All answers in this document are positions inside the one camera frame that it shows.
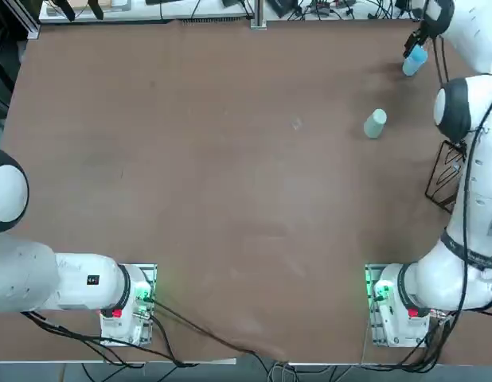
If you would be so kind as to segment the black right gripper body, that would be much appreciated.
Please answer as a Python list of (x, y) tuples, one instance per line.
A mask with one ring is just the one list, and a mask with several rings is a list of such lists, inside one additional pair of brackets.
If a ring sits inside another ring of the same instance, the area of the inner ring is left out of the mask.
[(421, 20), (419, 26), (412, 32), (412, 35), (421, 35), (424, 36), (424, 43), (430, 39), (434, 40), (435, 36), (432, 34), (431, 26), (427, 21)]

